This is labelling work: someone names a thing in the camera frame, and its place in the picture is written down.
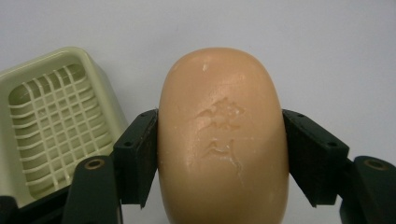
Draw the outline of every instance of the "beige soap dish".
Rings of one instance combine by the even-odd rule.
[[[31,203],[71,184],[76,165],[108,155],[127,127],[106,76],[63,48],[0,73],[0,195]]]

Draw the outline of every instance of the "soap bar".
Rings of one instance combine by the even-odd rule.
[[[253,56],[213,48],[179,59],[163,84],[158,128],[170,223],[281,222],[285,127],[273,82]]]

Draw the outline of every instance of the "engraved logo on soap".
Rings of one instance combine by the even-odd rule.
[[[217,157],[222,161],[229,161],[236,168],[238,175],[242,171],[242,166],[234,154],[235,140],[232,135],[233,131],[240,128],[236,119],[244,113],[243,107],[225,97],[198,114],[199,118],[209,119],[208,124],[199,132],[213,132],[201,158]],[[224,135],[229,135],[229,138],[224,139]]]
[[[234,120],[244,112],[241,106],[225,97],[199,113],[198,117],[210,118],[210,123],[205,128],[233,131],[239,129],[239,125],[235,124]]]

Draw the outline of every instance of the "plastic soap dish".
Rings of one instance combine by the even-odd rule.
[[[109,83],[82,49],[0,73],[0,195],[20,206],[70,185],[76,165],[108,155],[126,128]]]

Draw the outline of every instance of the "white background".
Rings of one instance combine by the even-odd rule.
[[[283,108],[306,114],[350,146],[396,164],[396,1],[0,2],[0,70],[65,46],[87,50],[132,120],[158,106],[182,55],[206,47],[249,52],[267,68]],[[311,208],[290,178],[286,224],[341,223]],[[158,179],[125,223],[166,224]]]

